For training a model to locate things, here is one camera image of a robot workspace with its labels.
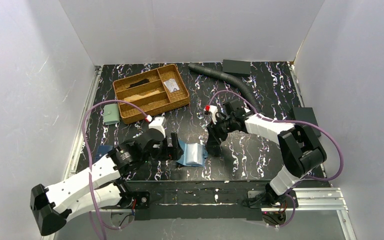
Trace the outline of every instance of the marble tabletop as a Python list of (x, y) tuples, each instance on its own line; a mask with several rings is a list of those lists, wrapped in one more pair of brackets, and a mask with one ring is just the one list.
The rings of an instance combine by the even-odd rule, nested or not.
[[(143, 73), (164, 66), (154, 64), (104, 65), (99, 79), (94, 103), (115, 99), (113, 81)], [(222, 70), (221, 62), (201, 63), (203, 66)], [(186, 143), (205, 144), (208, 133), (206, 125), (210, 119), (203, 114), (203, 108), (211, 96), (220, 90), (237, 92), (229, 84), (205, 75), (189, 71), (187, 63), (176, 63), (186, 88), (190, 93), (190, 104), (163, 114), (166, 118), (166, 133), (177, 132), (180, 140)], [(253, 90), (261, 104), (263, 113), (269, 118), (288, 119), (292, 107), (300, 107), (287, 62), (252, 62), (251, 76), (242, 78)], [(215, 103), (221, 104), (237, 98), (232, 94), (220, 94)], [(103, 124), (104, 107), (98, 107), (91, 114), (87, 136), (92, 156), (100, 145), (117, 145), (124, 139), (134, 138), (148, 129), (145, 121), (126, 125), (122, 122), (106, 126)], [(130, 181), (211, 181), (211, 180), (271, 180), (282, 168), (282, 155), (279, 147), (271, 141), (256, 135), (241, 132), (230, 133), (221, 145), (221, 156), (209, 156), (204, 167), (179, 167), (175, 161), (150, 161), (135, 172), (130, 172)], [(79, 157), (77, 172), (87, 168), (86, 148)], [(323, 177), (320, 167), (313, 175)]]

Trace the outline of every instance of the black hose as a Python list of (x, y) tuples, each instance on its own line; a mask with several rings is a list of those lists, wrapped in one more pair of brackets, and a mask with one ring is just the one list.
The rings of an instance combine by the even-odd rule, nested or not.
[(197, 72), (202, 75), (207, 75), (214, 79), (222, 80), (232, 85), (233, 87), (237, 88), (240, 94), (242, 94), (243, 98), (246, 99), (252, 106), (254, 106), (257, 112), (261, 113), (260, 104), (257, 102), (253, 92), (250, 91), (250, 89), (242, 81), (242, 79), (239, 79), (233, 75), (227, 74), (219, 70), (215, 70), (206, 66), (199, 65), (197, 63), (189, 63), (188, 67), (190, 70), (194, 72)]

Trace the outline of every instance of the brown woven tray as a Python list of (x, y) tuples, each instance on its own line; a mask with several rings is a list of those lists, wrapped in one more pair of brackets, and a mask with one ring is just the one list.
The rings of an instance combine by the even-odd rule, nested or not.
[[(149, 82), (128, 89), (131, 84), (137, 83), (143, 79), (149, 79)], [(163, 84), (163, 82), (169, 79), (175, 79), (180, 89), (170, 92)], [(131, 101), (132, 104), (140, 107), (146, 114), (151, 116), (183, 107), (191, 102), (189, 91), (185, 87), (185, 83), (179, 74), (177, 66), (174, 64), (165, 65), (137, 75), (116, 80), (112, 86), (115, 91), (115, 97), (118, 100), (124, 100), (133, 95), (144, 96), (157, 90), (160, 91), (160, 93)], [(118, 108), (120, 110), (121, 119), (125, 124), (131, 124), (144, 119), (141, 112), (130, 105), (119, 103)]]

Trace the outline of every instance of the green pouch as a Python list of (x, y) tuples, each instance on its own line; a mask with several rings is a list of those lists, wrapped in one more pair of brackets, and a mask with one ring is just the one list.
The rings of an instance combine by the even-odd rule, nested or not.
[(105, 125), (117, 124), (120, 122), (119, 105), (108, 104), (103, 107), (103, 123)]

